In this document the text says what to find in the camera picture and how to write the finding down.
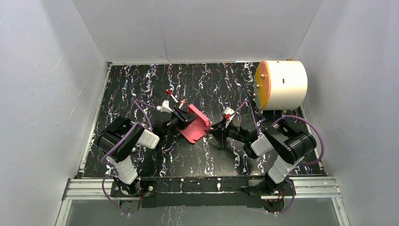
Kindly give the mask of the pink cardboard box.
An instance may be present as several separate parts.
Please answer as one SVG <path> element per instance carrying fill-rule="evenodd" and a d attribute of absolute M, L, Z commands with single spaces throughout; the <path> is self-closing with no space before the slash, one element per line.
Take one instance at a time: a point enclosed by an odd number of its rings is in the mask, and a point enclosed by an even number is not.
<path fill-rule="evenodd" d="M 179 129 L 178 131 L 187 139 L 188 142 L 195 144 L 196 141 L 206 134 L 211 123 L 210 119 L 195 105 L 190 104 L 188 106 L 188 111 L 194 113 L 196 117 L 185 129 Z"/>

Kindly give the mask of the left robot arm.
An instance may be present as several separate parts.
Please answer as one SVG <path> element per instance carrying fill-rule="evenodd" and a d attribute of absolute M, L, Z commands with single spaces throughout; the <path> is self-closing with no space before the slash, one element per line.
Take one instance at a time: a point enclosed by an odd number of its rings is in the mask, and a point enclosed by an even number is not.
<path fill-rule="evenodd" d="M 141 184 L 130 157 L 133 149 L 138 145 L 155 149 L 171 132 L 188 128 L 196 117 L 195 113 L 173 108 L 171 112 L 156 113 L 146 128 L 139 122 L 119 116 L 96 140 L 96 146 L 104 153 L 100 162 L 114 170 L 114 181 L 127 195 L 135 196 L 140 192 Z"/>

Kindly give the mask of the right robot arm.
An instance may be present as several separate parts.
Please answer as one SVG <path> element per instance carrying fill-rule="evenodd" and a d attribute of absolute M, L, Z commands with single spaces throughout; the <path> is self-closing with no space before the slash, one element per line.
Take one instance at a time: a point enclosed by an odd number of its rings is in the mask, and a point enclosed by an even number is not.
<path fill-rule="evenodd" d="M 277 152 L 278 157 L 265 173 L 263 181 L 250 182 L 241 188 L 248 195 L 277 195 L 287 184 L 290 172 L 317 147 L 315 138 L 293 120 L 285 118 L 277 124 L 277 128 L 269 127 L 259 132 L 254 126 L 238 127 L 223 119 L 208 130 L 221 143 L 228 138 L 243 143 L 245 153 L 252 159 L 269 151 Z"/>

